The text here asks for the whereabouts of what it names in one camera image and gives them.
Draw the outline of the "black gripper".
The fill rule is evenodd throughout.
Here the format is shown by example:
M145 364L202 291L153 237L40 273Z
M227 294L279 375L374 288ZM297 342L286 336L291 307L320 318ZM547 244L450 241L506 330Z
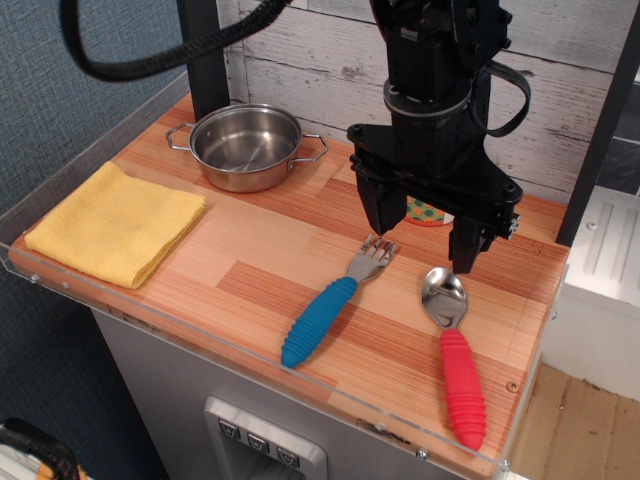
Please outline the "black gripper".
M492 240L510 238L519 226L522 188L485 150L487 137L511 133L522 118L488 126L491 86L462 82L446 96L413 98L386 83L388 125L354 124L347 131L357 190L371 229L395 228L413 197L454 216L449 260L455 274L472 271Z

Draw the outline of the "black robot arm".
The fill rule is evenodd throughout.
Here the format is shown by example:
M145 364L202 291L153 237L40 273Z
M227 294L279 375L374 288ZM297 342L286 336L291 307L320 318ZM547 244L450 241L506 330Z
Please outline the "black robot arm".
M487 137L512 133L520 111L499 128L488 125L491 81L531 92L518 71L496 61L510 44L511 14L496 1L375 1L386 43L384 102L389 125L348 129L357 189L378 234L392 230L409 199L450 214L449 258L469 273L497 238L517 230L522 188L487 155Z

